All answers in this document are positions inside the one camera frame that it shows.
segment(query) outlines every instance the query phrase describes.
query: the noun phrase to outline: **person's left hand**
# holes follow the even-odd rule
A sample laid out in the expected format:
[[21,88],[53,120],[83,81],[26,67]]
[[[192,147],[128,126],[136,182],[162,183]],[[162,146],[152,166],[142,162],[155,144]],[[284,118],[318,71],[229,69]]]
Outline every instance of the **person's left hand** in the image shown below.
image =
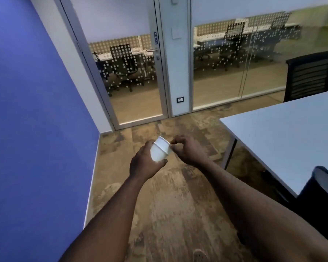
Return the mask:
[[130,176],[140,178],[143,182],[153,177],[163,166],[167,159],[155,162],[151,157],[151,147],[154,140],[146,141],[146,144],[140,148],[130,163]]

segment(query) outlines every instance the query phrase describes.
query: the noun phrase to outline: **person's right arm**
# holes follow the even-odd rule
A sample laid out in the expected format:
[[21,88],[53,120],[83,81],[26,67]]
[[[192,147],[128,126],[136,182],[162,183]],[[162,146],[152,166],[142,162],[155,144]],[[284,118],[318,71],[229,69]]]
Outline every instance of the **person's right arm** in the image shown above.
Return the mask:
[[205,175],[231,222],[259,258],[328,261],[328,240],[304,219],[211,161],[191,136],[175,136],[171,143],[184,163]]

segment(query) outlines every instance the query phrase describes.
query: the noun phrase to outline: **forearm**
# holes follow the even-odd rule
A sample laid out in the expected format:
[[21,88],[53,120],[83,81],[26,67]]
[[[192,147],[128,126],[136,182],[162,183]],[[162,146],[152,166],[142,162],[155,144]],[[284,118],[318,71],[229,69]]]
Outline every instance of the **forearm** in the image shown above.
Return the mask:
[[60,261],[123,261],[137,196],[143,184],[139,178],[128,177]]
[[311,255],[311,247],[318,246],[319,242],[328,244],[301,217],[214,162],[207,161],[199,169],[213,186],[235,228],[262,258],[272,261],[297,255],[306,258]]

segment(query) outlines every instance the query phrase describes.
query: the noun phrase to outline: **person's left arm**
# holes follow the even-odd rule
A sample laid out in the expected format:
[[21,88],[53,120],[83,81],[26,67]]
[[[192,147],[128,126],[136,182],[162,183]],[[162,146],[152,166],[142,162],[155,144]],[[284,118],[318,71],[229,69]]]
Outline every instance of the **person's left arm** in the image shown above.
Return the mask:
[[166,163],[154,162],[147,141],[130,163],[130,176],[89,222],[62,255],[59,262],[124,261],[137,196],[144,183]]

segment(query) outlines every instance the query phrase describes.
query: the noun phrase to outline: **person's right hand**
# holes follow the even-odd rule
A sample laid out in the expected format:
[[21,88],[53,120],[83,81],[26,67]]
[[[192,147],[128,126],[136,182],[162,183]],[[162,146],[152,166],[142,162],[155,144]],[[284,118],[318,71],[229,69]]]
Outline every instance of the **person's right hand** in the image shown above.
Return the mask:
[[203,147],[192,136],[176,135],[170,143],[173,152],[186,164],[199,167],[209,161]]

